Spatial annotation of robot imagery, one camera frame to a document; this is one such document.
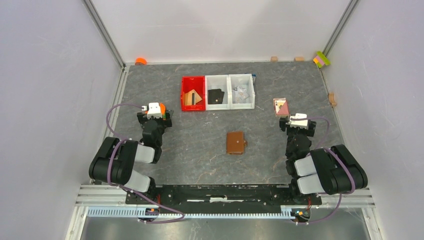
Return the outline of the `brown leather card holder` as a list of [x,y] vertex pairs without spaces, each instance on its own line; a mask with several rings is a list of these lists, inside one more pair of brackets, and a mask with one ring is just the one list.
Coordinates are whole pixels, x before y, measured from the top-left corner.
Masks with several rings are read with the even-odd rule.
[[226,134],[226,153],[229,155],[243,155],[248,142],[243,131],[231,131]]

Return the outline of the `dark grey credit card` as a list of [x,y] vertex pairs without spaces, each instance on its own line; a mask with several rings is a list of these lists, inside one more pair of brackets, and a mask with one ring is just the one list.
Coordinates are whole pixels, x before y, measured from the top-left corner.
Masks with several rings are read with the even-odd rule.
[[220,105],[224,101],[225,92],[220,88],[218,89],[209,89],[207,91],[207,101],[209,105]]

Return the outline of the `white diamond credit card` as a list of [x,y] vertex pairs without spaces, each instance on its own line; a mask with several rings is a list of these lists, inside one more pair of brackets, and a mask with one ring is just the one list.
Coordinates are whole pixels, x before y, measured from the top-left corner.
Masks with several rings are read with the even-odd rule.
[[247,89],[238,85],[232,89],[234,100],[237,101],[244,101],[246,100],[250,95],[247,92]]

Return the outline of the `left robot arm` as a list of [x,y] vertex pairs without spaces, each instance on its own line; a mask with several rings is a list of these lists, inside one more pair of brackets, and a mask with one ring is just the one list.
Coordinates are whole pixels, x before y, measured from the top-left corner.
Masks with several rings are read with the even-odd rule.
[[96,181],[124,186],[138,192],[145,204],[157,198],[155,180],[134,170],[135,163],[156,164],[162,154],[163,134],[172,127],[171,111],[166,110],[162,117],[148,117],[147,113],[137,113],[142,128],[142,138],[125,140],[120,143],[117,137],[106,137],[93,158],[89,177]]

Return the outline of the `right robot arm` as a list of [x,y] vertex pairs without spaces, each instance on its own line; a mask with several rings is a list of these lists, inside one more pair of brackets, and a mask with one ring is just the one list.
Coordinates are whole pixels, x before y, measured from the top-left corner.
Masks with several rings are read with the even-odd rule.
[[368,176],[344,144],[312,148],[317,117],[297,114],[279,119],[287,134],[286,171],[292,177],[289,199],[302,204],[312,194],[352,194],[368,186]]

